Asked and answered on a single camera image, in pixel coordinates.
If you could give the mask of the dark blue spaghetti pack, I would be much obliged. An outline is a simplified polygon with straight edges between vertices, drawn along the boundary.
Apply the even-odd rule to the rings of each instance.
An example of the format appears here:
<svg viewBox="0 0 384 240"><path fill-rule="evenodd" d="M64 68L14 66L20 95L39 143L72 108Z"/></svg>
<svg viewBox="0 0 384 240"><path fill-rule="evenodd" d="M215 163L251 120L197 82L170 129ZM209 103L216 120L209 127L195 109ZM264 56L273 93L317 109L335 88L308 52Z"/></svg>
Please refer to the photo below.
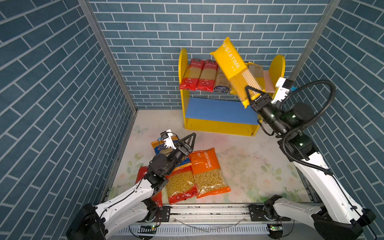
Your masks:
<svg viewBox="0 0 384 240"><path fill-rule="evenodd" d="M218 72L215 79L214 92L218 93L230 93L231 84L227 80L224 72L221 68L218 68Z"/></svg>

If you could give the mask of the red spaghetti pack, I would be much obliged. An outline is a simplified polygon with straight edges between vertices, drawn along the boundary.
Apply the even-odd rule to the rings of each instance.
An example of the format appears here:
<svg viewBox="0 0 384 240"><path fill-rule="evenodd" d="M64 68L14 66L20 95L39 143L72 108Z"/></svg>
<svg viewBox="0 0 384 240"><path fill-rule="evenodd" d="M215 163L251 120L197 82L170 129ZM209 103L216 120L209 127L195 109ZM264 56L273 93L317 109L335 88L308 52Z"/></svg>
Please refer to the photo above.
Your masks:
<svg viewBox="0 0 384 240"><path fill-rule="evenodd" d="M214 91L214 84L217 76L218 64L214 60L206 60L202 73L198 80L196 90L210 92Z"/></svg>
<svg viewBox="0 0 384 240"><path fill-rule="evenodd" d="M200 59L192 59L180 83L180 90L195 91L200 79L205 61Z"/></svg>

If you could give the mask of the red fusilli bag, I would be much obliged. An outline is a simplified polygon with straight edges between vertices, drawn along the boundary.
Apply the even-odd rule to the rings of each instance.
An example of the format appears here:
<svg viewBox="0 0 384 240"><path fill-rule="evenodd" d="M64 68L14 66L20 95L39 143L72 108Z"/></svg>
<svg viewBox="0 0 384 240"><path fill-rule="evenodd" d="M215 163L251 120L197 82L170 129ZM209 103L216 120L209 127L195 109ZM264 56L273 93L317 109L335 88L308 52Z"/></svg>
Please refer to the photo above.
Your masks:
<svg viewBox="0 0 384 240"><path fill-rule="evenodd" d="M198 194L191 166L180 168L171 173L166 185L169 204L195 197Z"/></svg>

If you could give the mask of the yellow Pastatime spaghetti pack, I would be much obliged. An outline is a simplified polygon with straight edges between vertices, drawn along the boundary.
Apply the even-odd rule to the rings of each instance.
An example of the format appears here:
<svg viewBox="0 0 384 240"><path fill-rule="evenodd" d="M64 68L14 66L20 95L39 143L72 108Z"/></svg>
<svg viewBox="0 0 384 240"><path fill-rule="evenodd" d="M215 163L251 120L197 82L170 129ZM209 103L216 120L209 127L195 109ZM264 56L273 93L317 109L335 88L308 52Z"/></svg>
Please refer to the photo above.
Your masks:
<svg viewBox="0 0 384 240"><path fill-rule="evenodd" d="M237 91L236 91L236 89L235 89L234 87L231 87L230 94L231 94L231 95L235 95L235 96L238 95L238 93L237 93Z"/></svg>

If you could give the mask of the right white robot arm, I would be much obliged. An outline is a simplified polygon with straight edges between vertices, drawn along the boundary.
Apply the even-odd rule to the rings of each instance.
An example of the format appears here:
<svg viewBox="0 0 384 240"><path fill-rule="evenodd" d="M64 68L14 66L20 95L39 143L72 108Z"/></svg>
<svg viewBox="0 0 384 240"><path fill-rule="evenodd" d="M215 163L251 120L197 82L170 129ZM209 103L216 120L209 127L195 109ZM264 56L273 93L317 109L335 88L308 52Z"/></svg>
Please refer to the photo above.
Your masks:
<svg viewBox="0 0 384 240"><path fill-rule="evenodd" d="M305 103L297 103L289 110L283 110L284 103L290 97L313 85L327 85L330 88L328 100L317 113ZM301 222L314 228L325 240L356 240L364 227L370 227L376 215L347 193L327 166L319 148L304 133L330 107L336 96L335 85L320 80L293 92L285 86L280 86L278 91L280 96L271 98L261 90L245 87L250 107L271 127L273 131L270 135L279 139L279 148L310 182L323 205L312 207L274 195L264 203L265 218L270 221L289 218Z"/></svg>

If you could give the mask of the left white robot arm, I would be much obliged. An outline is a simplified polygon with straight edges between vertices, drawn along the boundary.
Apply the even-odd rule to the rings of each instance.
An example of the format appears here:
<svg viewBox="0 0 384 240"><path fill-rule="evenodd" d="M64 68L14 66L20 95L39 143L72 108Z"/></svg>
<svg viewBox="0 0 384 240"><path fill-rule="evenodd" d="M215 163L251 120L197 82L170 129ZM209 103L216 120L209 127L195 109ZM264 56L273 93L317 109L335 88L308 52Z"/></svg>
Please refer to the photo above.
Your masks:
<svg viewBox="0 0 384 240"><path fill-rule="evenodd" d="M69 226L69 240L107 240L115 233L136 222L152 220L157 205L151 199L168 183L169 176L194 150L196 133L174 143L174 133L161 133L166 147L172 148L168 156L157 154L149 163L148 172L130 189L104 203L84 205Z"/></svg>

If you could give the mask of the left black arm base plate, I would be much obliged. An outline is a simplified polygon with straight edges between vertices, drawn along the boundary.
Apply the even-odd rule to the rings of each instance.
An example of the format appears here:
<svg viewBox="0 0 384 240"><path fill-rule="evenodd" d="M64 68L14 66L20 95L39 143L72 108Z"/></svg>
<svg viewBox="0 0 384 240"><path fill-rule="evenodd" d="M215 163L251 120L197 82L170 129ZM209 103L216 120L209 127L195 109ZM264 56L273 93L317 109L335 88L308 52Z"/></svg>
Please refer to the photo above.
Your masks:
<svg viewBox="0 0 384 240"><path fill-rule="evenodd" d="M169 222L171 216L171 206L162 206L157 207L156 209L151 209L142 220L142 222Z"/></svg>

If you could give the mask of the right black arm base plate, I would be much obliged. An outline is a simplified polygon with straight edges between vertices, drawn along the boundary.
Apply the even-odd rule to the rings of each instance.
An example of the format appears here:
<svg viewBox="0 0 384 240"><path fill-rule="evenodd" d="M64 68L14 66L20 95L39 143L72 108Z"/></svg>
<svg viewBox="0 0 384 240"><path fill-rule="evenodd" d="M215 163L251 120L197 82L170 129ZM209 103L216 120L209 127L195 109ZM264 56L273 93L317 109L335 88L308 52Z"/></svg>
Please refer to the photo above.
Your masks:
<svg viewBox="0 0 384 240"><path fill-rule="evenodd" d="M277 213L266 205L250 204L248 205L252 222L289 222L290 218L280 217Z"/></svg>

